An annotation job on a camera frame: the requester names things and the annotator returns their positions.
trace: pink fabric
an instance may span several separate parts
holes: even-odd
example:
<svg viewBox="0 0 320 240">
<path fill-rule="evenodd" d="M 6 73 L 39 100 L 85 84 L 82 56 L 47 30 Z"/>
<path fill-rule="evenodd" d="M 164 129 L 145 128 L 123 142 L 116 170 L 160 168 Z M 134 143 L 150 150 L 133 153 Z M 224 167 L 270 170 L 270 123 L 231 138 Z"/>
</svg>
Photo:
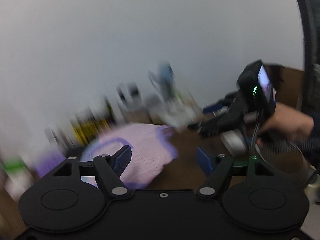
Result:
<svg viewBox="0 0 320 240">
<path fill-rule="evenodd" d="M 113 155 L 124 145 L 129 145 L 132 158 L 120 179 L 131 189 L 145 188 L 164 165 L 178 157 L 176 148 L 167 141 L 166 128 L 152 124 L 129 124 L 101 136 L 84 152 L 81 161 L 92 161 L 101 154 Z M 96 186 L 94 177 L 83 178 L 83 181 Z"/>
</svg>

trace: green light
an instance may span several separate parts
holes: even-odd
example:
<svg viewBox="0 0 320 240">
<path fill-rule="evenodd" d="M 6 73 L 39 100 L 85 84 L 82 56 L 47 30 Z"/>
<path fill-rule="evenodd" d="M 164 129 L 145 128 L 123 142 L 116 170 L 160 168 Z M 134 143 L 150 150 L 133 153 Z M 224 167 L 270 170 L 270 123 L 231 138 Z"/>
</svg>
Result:
<svg viewBox="0 0 320 240">
<path fill-rule="evenodd" d="M 257 88 L 258 88 L 258 87 L 257 87 L 257 86 L 255 86 L 255 87 L 254 87 L 254 89 L 253 89 L 253 97 L 254 97 L 254 98 L 256 98 Z"/>
</svg>

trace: white wall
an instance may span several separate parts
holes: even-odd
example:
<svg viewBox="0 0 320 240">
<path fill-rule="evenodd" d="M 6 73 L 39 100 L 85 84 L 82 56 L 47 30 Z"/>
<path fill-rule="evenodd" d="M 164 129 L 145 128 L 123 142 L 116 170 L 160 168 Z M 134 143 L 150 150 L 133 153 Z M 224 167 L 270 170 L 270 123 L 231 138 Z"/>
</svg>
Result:
<svg viewBox="0 0 320 240">
<path fill-rule="evenodd" d="M 38 151 L 120 82 L 153 92 L 161 59 L 203 106 L 255 59 L 301 69 L 302 48 L 296 0 L 0 0 L 0 149 Z"/>
</svg>

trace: screw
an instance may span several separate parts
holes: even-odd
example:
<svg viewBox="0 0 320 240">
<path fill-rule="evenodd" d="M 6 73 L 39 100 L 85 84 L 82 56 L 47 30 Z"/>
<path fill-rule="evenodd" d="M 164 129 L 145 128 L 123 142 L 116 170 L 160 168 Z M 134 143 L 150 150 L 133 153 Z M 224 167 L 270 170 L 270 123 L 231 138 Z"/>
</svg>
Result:
<svg viewBox="0 0 320 240">
<path fill-rule="evenodd" d="M 201 189 L 199 189 L 199 192 L 202 194 L 202 195 L 212 195 L 214 194 L 216 191 L 214 188 L 212 187 L 202 187 Z"/>
<path fill-rule="evenodd" d="M 166 198 L 166 197 L 168 197 L 169 195 L 168 195 L 167 193 L 161 193 L 159 196 L 160 196 L 161 198 Z"/>
<path fill-rule="evenodd" d="M 111 192 L 115 195 L 124 195 L 128 192 L 125 187 L 115 187 L 111 190 Z"/>
</svg>

